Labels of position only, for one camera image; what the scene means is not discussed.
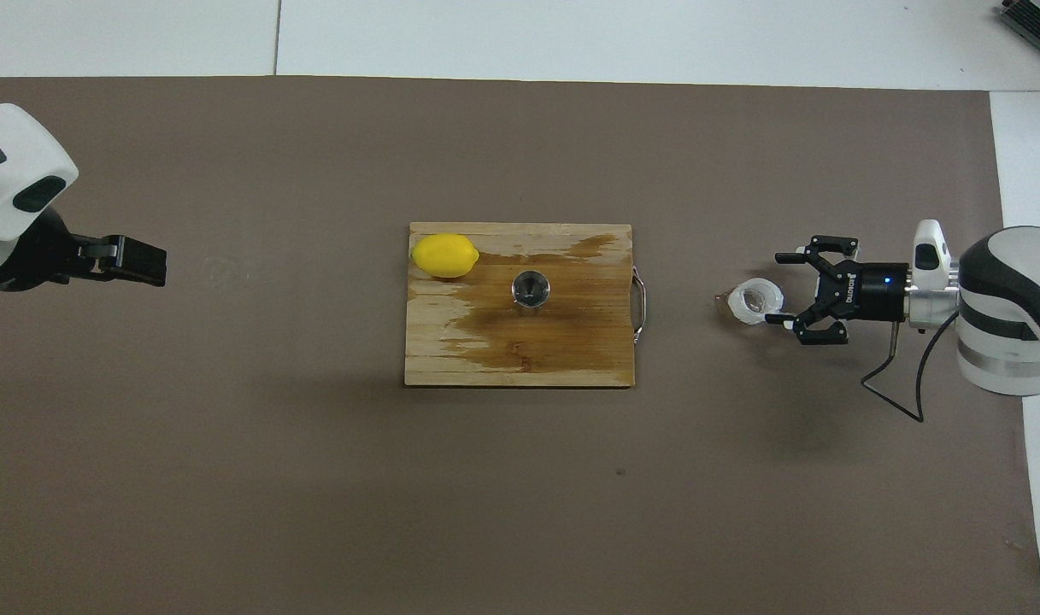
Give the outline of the steel double jigger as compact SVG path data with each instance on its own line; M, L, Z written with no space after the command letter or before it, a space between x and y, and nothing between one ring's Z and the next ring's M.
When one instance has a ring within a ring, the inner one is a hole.
M511 284L514 310L522 316L536 315L547 303L551 293L549 279L538 270L524 270Z

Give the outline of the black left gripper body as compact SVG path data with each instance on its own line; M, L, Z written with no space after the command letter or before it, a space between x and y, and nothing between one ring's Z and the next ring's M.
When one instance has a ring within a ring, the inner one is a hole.
M18 238L0 240L0 291L70 283L78 276L79 244L55 208L47 208Z

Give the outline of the yellow lemon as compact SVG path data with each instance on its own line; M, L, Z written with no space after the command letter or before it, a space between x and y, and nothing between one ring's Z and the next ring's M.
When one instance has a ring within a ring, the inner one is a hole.
M434 278L461 278L470 273L480 258L479 249L470 238L458 233L426 235L411 249L411 260Z

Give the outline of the brown table mat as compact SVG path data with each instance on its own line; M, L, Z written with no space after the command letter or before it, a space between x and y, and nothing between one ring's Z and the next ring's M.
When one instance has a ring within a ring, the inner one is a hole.
M984 92L0 79L79 166L83 234L167 285L0 292L0 614L1037 615L1019 400L714 296L852 235L1002 225ZM631 389L402 384L414 221L625 223Z

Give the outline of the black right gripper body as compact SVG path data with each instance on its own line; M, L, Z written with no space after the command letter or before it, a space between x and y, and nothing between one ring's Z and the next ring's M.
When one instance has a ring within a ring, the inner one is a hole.
M841 261L836 265L836 319L902 323L907 319L907 262Z

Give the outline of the wooden cutting board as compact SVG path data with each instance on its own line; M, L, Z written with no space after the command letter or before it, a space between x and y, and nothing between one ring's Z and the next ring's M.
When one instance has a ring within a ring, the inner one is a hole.
M631 225L413 222L409 242L464 234L480 258L466 276L408 267L405 383L445 388L631 388L636 326ZM532 316L515 312L524 270L549 279Z

